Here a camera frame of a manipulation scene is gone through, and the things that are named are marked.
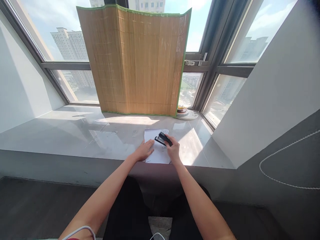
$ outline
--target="person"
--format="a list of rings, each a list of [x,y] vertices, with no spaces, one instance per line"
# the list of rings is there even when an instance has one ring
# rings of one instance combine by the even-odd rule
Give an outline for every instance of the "person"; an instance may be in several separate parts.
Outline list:
[[[168,210],[172,217],[169,239],[235,239],[207,190],[202,189],[182,164],[179,143],[174,137],[166,136],[173,143],[170,146],[165,142],[184,191]],[[137,150],[127,157],[81,207],[59,240],[93,239],[108,214],[104,240],[149,240],[153,237],[148,222],[148,209],[143,202],[139,184],[128,177],[136,162],[145,160],[152,154],[153,144],[154,140],[143,140]]]

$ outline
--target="window ledge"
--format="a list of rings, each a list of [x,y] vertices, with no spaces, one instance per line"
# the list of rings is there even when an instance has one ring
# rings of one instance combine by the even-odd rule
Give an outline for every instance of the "window ledge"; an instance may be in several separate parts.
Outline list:
[[[168,129],[180,143],[184,165],[234,169],[199,116],[101,113],[100,107],[68,105],[0,134],[0,149],[124,160],[140,145],[145,128]]]

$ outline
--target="wooden floor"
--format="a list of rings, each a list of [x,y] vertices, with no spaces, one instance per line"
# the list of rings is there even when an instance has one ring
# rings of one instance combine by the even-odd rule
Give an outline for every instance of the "wooden floor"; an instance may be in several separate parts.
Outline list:
[[[0,180],[0,239],[58,238],[95,188],[16,178]],[[215,203],[237,240],[289,239],[264,208]],[[102,237],[105,224],[97,237]]]

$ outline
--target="bamboo mat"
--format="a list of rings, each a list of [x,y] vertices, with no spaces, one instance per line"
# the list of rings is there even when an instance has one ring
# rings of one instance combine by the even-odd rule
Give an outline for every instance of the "bamboo mat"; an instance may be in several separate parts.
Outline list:
[[[176,116],[191,9],[77,7],[102,111]]]

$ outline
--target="white cable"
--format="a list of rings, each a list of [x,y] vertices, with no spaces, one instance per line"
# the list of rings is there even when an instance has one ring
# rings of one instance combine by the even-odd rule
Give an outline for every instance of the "white cable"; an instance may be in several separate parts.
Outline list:
[[[79,232],[82,229],[88,229],[91,232],[92,238],[93,240],[96,240],[96,235],[94,234],[94,232],[92,231],[91,227],[89,226],[83,226],[81,228],[78,228],[77,230],[75,230],[74,232],[70,233],[68,236],[66,236],[65,238],[63,238],[62,240],[67,240],[69,237],[71,237],[73,234],[76,234],[77,232]]]
[[[163,238],[163,240],[165,240],[164,237],[163,237],[160,233],[155,233],[155,234],[150,238],[150,240],[151,240],[156,234],[159,234],[159,235]]]
[[[296,143],[298,143],[298,142],[301,142],[302,140],[305,140],[305,139],[307,139],[308,137],[311,137],[311,136],[313,136],[313,135],[315,135],[315,134],[317,134],[317,133],[319,133],[319,132],[320,132],[320,130],[317,130],[317,131],[309,134],[308,136],[305,136],[305,137],[299,139],[298,141],[295,141],[295,142],[289,144],[288,146],[286,146],[286,147],[284,147],[284,148],[281,148],[280,150],[278,150],[278,151],[270,154],[268,157],[266,157],[265,159],[263,159],[263,160],[260,162],[260,164],[259,164],[260,171],[261,171],[266,177],[270,178],[271,180],[276,181],[276,182],[278,182],[278,183],[282,183],[282,184],[287,185],[287,186],[290,186],[290,187],[301,188],[301,189],[309,189],[309,190],[320,190],[320,187],[299,187],[299,186],[294,186],[294,185],[291,185],[291,184],[288,184],[288,183],[284,183],[284,182],[278,181],[278,180],[276,180],[276,179],[274,179],[274,178],[272,178],[272,177],[269,177],[269,176],[268,176],[267,174],[265,174],[264,171],[261,169],[261,164],[262,164],[265,160],[267,160],[269,157],[271,157],[271,156],[277,154],[278,152],[281,152],[282,150],[284,150],[284,149],[286,149],[286,148],[288,148],[288,147],[291,147],[292,145],[294,145],[294,144],[296,144]]]

